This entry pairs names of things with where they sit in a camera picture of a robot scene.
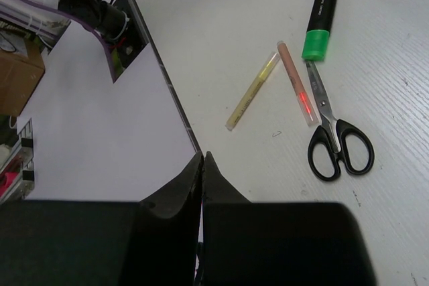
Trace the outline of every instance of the white table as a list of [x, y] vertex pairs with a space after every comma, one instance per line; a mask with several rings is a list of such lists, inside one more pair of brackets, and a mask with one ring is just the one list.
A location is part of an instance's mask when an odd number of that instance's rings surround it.
[[333, 184], [310, 171], [314, 128], [282, 65], [234, 131], [225, 128], [278, 40], [310, 91], [300, 54], [313, 0], [136, 1], [202, 150], [242, 194], [342, 202], [380, 285], [429, 285], [429, 0], [338, 0], [318, 67], [335, 115], [371, 138], [376, 159], [365, 177], [343, 169]]

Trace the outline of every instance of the orange highlighter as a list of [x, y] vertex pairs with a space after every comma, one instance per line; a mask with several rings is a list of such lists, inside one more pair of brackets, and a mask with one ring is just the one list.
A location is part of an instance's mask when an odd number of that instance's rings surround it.
[[284, 67], [286, 72], [288, 72], [290, 82], [294, 87], [296, 98], [298, 99], [298, 103], [301, 107], [302, 113], [304, 114], [304, 118], [309, 127], [312, 125], [318, 124], [319, 121], [317, 119], [316, 113], [314, 112], [313, 106], [308, 99], [306, 90], [304, 89], [304, 85], [302, 85], [300, 75], [296, 70], [294, 61], [290, 56], [288, 47], [283, 42], [277, 43], [277, 49], [279, 51], [280, 57], [282, 58]]

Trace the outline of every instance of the yellow highlighter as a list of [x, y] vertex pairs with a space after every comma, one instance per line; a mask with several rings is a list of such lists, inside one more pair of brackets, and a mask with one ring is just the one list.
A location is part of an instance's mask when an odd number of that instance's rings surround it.
[[257, 73], [255, 80], [250, 85], [249, 89], [244, 94], [243, 98], [240, 100], [240, 103], [235, 108], [231, 117], [228, 119], [227, 124], [225, 125], [228, 130], [232, 131], [235, 125], [237, 125], [241, 116], [244, 114], [250, 102], [255, 97], [257, 91], [261, 88], [262, 84], [265, 82], [267, 77], [271, 74], [271, 71], [274, 69], [279, 59], [280, 59], [280, 56], [278, 53], [272, 52], [269, 55], [267, 62], [263, 65], [263, 68], [259, 71], [259, 73]]

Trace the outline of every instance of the green highlighter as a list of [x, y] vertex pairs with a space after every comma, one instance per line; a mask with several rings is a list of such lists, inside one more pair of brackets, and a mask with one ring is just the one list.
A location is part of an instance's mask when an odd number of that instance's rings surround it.
[[324, 60], [329, 33], [334, 19], [336, 0], [314, 0], [306, 40], [302, 50], [304, 60]]

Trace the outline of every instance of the green cap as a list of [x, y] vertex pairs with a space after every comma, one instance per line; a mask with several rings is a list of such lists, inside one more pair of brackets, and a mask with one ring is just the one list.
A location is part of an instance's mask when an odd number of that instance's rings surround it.
[[323, 60], [328, 48], [329, 31], [315, 29], [307, 31], [302, 58], [304, 60]]

